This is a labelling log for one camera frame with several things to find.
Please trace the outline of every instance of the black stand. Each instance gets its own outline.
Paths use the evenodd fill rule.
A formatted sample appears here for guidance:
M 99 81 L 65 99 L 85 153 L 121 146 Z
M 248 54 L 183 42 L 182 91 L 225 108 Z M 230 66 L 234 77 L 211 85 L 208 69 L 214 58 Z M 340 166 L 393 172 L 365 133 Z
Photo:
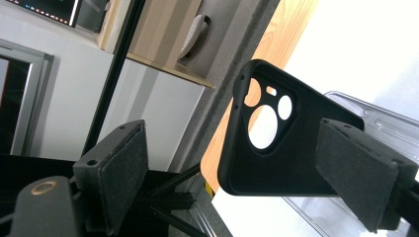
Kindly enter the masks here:
M 118 80 L 120 79 L 121 71 L 123 70 L 124 62 L 126 61 L 126 54 L 128 53 L 136 26 L 138 25 L 144 3 L 145 0 L 133 0 L 129 5 L 126 19 L 121 29 L 121 35 L 118 38 L 115 56 L 84 145 L 83 155 L 92 149 L 98 142 L 99 134 L 102 130 L 102 125 L 105 121 L 112 97 L 114 96 Z
M 0 236 L 10 233 L 17 195 L 22 188 L 45 177 L 71 178 L 73 165 L 72 161 L 0 155 Z M 200 171 L 200 164 L 181 174 L 148 171 L 144 185 L 136 195 L 128 216 L 137 223 L 135 217 L 139 212 L 149 212 L 190 236 L 207 236 L 201 230 L 170 213 L 171 210 L 192 207 L 195 201 L 192 195 L 176 193 L 175 188 Z M 124 229 L 126 226 L 129 228 L 129 225 L 123 225 L 121 236 L 135 233 L 135 229 Z

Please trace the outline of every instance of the clear plastic bin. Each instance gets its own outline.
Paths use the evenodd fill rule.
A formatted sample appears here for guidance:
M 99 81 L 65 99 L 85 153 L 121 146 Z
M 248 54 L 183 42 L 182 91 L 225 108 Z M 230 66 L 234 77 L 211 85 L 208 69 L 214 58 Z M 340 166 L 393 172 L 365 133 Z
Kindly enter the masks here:
M 363 118 L 365 133 L 419 164 L 419 121 L 384 110 L 339 92 L 328 98 Z M 284 197 L 323 236 L 406 236 L 409 223 L 401 219 L 395 231 L 370 233 L 338 197 Z

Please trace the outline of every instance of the black foam pad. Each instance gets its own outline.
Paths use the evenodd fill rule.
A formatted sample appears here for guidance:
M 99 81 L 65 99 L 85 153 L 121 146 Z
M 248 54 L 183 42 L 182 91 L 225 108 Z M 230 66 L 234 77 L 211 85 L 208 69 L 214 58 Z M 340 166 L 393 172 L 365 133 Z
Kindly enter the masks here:
M 108 235 L 118 234 L 148 170 L 144 120 L 117 127 L 73 170 L 77 187 L 100 205 Z
M 316 168 L 368 230 L 394 230 L 401 192 L 417 165 L 363 131 L 332 119 L 320 123 Z

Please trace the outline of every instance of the white wall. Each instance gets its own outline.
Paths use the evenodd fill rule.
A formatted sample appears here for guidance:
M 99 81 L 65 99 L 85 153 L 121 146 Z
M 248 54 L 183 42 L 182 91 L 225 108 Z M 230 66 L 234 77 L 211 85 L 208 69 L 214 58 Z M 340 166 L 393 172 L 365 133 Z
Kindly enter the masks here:
M 204 87 L 127 60 L 101 138 L 120 124 L 145 119 L 149 166 L 167 171 Z
M 416 0 L 322 0 L 286 70 L 419 120 L 418 11 Z
M 32 156 L 80 158 L 112 55 L 91 34 L 0 2 L 0 39 L 54 56 Z

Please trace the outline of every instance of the monitor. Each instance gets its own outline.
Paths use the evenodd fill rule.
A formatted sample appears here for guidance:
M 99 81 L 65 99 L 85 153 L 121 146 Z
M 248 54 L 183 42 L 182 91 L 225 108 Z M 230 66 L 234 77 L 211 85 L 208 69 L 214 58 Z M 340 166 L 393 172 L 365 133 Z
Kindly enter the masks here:
M 4 0 L 60 24 L 75 27 L 82 0 Z

